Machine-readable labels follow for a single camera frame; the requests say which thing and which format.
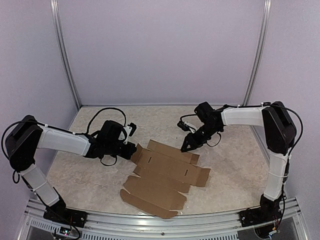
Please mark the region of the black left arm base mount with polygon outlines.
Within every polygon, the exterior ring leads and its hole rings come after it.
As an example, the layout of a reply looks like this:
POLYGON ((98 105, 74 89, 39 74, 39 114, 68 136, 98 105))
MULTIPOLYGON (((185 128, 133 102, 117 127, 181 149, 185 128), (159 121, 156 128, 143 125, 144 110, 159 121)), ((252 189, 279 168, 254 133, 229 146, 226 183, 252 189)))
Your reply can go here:
POLYGON ((43 218, 52 222, 83 228, 87 220, 88 213, 81 210, 66 208, 63 213, 53 213, 46 209, 43 218))

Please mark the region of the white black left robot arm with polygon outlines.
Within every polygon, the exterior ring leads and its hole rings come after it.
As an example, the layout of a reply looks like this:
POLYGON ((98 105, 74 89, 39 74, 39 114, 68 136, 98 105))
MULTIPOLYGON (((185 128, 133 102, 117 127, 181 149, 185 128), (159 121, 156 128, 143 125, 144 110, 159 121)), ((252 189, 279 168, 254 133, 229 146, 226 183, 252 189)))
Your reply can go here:
POLYGON ((134 123, 106 120, 94 133, 76 133, 38 122, 26 115, 9 125, 1 136, 1 150, 11 168, 29 189, 49 207, 50 214, 63 223, 70 218, 64 200, 47 180, 47 172, 57 152, 100 159, 110 156, 129 160, 137 147, 129 141, 137 129, 134 123))

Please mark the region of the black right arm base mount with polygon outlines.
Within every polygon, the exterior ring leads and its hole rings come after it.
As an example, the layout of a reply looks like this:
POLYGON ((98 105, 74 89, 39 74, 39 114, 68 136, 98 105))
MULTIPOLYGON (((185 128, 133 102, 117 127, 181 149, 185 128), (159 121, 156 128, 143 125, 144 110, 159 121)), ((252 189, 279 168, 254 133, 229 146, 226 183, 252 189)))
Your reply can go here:
POLYGON ((241 226, 249 227, 259 224, 264 224, 274 220, 280 220, 282 216, 281 209, 277 207, 274 210, 266 210, 260 206, 256 208, 247 208, 238 213, 241 226))

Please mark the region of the brown cardboard box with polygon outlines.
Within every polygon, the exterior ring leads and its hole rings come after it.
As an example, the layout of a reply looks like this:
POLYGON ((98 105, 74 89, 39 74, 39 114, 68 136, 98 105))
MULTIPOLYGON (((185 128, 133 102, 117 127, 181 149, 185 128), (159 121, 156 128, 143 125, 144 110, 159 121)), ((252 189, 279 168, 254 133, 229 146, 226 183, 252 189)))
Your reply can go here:
POLYGON ((141 211, 170 219, 184 208, 192 186, 205 187, 209 168, 197 165, 199 155, 150 140, 140 144, 132 155, 136 165, 119 194, 121 199, 141 211))

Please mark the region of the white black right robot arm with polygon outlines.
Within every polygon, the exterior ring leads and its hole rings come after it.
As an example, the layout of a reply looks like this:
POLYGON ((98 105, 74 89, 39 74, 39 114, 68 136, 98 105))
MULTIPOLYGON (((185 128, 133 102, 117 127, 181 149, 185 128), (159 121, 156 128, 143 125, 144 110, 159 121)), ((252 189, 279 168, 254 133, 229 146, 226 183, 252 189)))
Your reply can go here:
POLYGON ((225 104, 218 109, 212 108, 206 101, 202 102, 193 113, 202 122, 201 127, 195 128, 182 118, 177 123, 180 129, 188 133, 180 150, 189 152, 202 147, 214 134, 221 134, 226 126, 263 127, 269 154, 269 170, 255 216, 260 222, 266 222, 279 208, 289 175, 291 153, 296 145, 297 128, 290 112, 281 101, 253 106, 225 104))

